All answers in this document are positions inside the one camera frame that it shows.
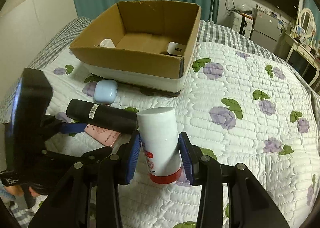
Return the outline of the person's hand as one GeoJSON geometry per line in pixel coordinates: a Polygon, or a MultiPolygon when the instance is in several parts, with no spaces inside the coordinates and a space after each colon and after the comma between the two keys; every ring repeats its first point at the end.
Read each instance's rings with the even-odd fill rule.
{"type": "MultiPolygon", "coordinates": [[[[22,195],[24,195],[24,192],[23,192],[22,187],[20,185],[4,187],[4,189],[9,194],[14,195],[14,196],[22,196],[22,195]]],[[[31,187],[29,187],[29,192],[34,198],[40,196],[40,194],[35,192],[31,187]]]]}

